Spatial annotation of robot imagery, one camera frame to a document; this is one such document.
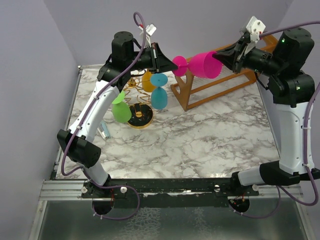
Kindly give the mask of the pink plastic goblet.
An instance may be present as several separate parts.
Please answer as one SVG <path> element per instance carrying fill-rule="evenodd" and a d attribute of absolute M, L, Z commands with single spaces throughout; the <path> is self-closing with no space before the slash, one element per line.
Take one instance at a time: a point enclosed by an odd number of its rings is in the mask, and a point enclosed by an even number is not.
<path fill-rule="evenodd" d="M 172 62 L 177 66 L 173 74 L 182 77 L 187 70 L 199 78 L 214 79 L 222 71 L 223 64 L 213 56 L 216 51 L 208 51 L 193 56 L 189 61 L 181 55 L 176 56 Z"/>

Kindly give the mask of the orange plastic goblet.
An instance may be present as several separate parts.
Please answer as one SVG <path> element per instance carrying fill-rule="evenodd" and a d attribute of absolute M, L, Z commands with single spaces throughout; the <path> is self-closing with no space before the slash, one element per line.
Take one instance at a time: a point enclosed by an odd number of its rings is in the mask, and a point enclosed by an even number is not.
<path fill-rule="evenodd" d="M 151 84 L 152 73 L 147 70 L 141 78 L 142 88 L 145 92 L 151 93 L 156 87 Z"/>

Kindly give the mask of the teal plastic goblet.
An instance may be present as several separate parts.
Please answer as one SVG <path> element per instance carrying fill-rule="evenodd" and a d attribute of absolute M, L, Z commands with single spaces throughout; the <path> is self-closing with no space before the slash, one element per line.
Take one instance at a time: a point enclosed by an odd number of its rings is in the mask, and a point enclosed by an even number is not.
<path fill-rule="evenodd" d="M 155 86 L 151 93 L 151 105 L 154 109 L 162 110 L 168 104 L 168 95 L 163 89 L 163 86 L 168 82 L 168 77 L 163 73 L 157 73 L 150 78 L 150 82 Z"/>

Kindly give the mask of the green plastic goblet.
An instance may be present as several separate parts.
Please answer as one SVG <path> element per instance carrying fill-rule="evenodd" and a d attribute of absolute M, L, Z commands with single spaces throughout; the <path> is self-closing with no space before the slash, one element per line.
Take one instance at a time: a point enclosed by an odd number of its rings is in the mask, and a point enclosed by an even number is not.
<path fill-rule="evenodd" d="M 112 102 L 112 114 L 116 122 L 118 123 L 127 123 L 131 117 L 132 113 L 130 107 L 125 100 L 125 92 L 121 91 L 119 95 Z"/>

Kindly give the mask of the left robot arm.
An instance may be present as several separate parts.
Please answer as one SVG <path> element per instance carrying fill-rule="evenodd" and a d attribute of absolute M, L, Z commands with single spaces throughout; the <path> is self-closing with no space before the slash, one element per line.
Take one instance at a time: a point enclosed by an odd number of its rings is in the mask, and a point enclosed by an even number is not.
<path fill-rule="evenodd" d="M 111 42 L 111 54 L 98 72 L 93 92 L 84 109 L 67 130 L 59 130 L 57 140 L 64 158 L 70 158 L 83 170 L 94 184 L 97 196 L 106 197 L 111 190 L 108 183 L 110 175 L 99 161 L 101 149 L 94 145 L 96 131 L 106 111 L 117 103 L 126 83 L 132 77 L 131 72 L 149 69 L 154 77 L 171 71 L 175 76 L 182 76 L 190 71 L 197 77 L 214 79 L 223 67 L 216 59 L 216 51 L 199 53 L 187 61 L 182 56 L 168 59 L 160 50 L 158 43 L 145 46 L 148 34 L 143 33 L 142 43 L 138 44 L 133 34 L 128 31 L 117 32 Z"/>

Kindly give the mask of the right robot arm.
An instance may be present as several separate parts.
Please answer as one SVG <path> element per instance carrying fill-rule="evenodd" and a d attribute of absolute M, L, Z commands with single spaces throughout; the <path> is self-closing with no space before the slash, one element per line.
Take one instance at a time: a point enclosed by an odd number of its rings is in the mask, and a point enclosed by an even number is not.
<path fill-rule="evenodd" d="M 280 122 L 280 159 L 233 173 L 229 189 L 234 195 L 242 195 L 251 185 L 290 186 L 320 178 L 308 144 L 315 82 L 302 71 L 314 45 L 310 32 L 297 26 L 282 32 L 272 53 L 256 47 L 245 53 L 249 46 L 247 32 L 218 52 L 216 58 L 234 73 L 249 69 L 268 77 L 267 90 L 273 96 Z"/>

